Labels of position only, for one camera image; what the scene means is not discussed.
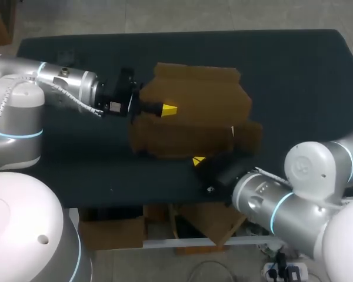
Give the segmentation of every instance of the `cable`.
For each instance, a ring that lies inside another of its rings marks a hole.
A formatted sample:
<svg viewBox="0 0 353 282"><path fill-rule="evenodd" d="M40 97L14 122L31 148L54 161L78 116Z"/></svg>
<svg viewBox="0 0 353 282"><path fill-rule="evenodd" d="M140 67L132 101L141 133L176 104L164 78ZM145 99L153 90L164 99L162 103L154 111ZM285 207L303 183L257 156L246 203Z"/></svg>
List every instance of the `cable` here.
<svg viewBox="0 0 353 282"><path fill-rule="evenodd" d="M207 263L214 263L214 264L218 264L219 266L221 266L222 268L224 268L230 275L230 280L231 282L235 282L235 276L233 274L233 272L231 272L231 270L224 264L218 262L218 261L215 261L215 260L206 260L206 261L202 261L201 263L198 263L192 270L191 270L191 273L189 274L188 276L188 279L187 279L187 282L191 282L192 281L192 278L195 276L195 273L196 271L201 268L201 266L203 266L204 264L207 264Z"/></svg>
<svg viewBox="0 0 353 282"><path fill-rule="evenodd" d="M309 273L308 275L309 275L309 276L310 276L310 275L311 275L311 276L314 276L314 277L316 277L316 278L319 280L319 282L322 282L322 280L320 279L320 277L317 276L316 274L314 274L314 273Z"/></svg>
<svg viewBox="0 0 353 282"><path fill-rule="evenodd" d="M90 107L84 103L82 103L80 100L78 100L75 96L73 96L71 93L69 93L67 90L65 90L64 88L62 88L61 86L54 84L52 82L48 82L45 81L43 79L35 79L36 82L40 82L43 84L46 84L52 88L54 88L55 90L57 90L58 92L64 94L65 96L67 96L68 98L70 98L70 100L72 100L73 102L75 102L77 105L79 105L80 107L84 108L85 110L91 112L93 115L102 117L102 113L104 112L103 110L98 110L98 109L94 109L93 107Z"/></svg>
<svg viewBox="0 0 353 282"><path fill-rule="evenodd" d="M263 174L263 175L265 175L265 176L268 176L268 177L272 178L273 180L276 180L277 182L280 182L280 183L282 183L282 184L285 184L285 185L291 187L291 184L290 184L289 181L287 181L287 180L285 180L285 179L283 179L283 178L281 178L281 177L279 177L279 176L277 176L277 175L274 175L274 174L272 174L272 173L270 173L270 172L266 172L265 170L262 170L262 169L259 168L259 167L255 167L255 170L256 170L258 173L260 173L260 174Z"/></svg>

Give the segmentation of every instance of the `flattened cardboard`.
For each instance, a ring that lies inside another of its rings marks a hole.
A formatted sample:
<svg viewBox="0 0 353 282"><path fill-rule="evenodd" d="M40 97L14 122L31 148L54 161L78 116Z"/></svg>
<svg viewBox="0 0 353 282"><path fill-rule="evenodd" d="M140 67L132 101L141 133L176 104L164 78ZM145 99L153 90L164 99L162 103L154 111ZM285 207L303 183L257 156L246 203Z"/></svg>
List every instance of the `flattened cardboard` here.
<svg viewBox="0 0 353 282"><path fill-rule="evenodd" d="M178 111L162 118L137 116L129 127L133 151L156 157L209 157L239 145L255 152L262 127L247 121L251 100L239 86L239 77L231 68L157 64L155 78L140 98L177 106Z"/></svg>
<svg viewBox="0 0 353 282"><path fill-rule="evenodd" d="M154 73L140 91L140 99L178 107L176 115L163 118L144 114L154 124L229 128L249 115L251 99L240 87L234 68L159 63Z"/></svg>
<svg viewBox="0 0 353 282"><path fill-rule="evenodd" d="M177 212L217 246L223 246L246 217L224 203L184 204Z"/></svg>

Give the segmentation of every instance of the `black wire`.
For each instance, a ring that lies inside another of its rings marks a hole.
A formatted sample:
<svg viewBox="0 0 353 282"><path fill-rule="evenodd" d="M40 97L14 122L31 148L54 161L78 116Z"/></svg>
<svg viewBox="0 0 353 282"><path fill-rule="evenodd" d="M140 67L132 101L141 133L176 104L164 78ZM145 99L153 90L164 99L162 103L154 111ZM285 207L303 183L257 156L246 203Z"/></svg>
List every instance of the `black wire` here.
<svg viewBox="0 0 353 282"><path fill-rule="evenodd" d="M284 246L281 246L281 248L277 250L276 255L282 250L283 247L284 247ZM266 272L265 275L264 275L265 277L267 277L268 272L273 268L273 266L276 265L276 263L277 263L277 262L275 261L275 262L273 263L273 265L271 266L271 268L267 270L267 272Z"/></svg>

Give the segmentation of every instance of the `black table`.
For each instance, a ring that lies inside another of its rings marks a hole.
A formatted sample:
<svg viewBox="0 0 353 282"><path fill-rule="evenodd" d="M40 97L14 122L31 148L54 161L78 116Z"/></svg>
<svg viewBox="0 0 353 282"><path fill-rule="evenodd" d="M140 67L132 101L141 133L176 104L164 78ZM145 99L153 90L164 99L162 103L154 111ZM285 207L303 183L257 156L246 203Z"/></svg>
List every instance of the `black table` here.
<svg viewBox="0 0 353 282"><path fill-rule="evenodd" d="M264 127L256 164L280 176L296 143L337 139L353 130L353 57L334 30L35 38L22 41L18 56L56 63L58 51L71 49L74 67L107 78L112 89L123 66L133 67L136 80L145 83L157 62L237 68L253 100L251 119ZM46 183L65 207L229 199L201 192L190 159L134 156L127 125L117 117L47 108L41 161L22 172Z"/></svg>

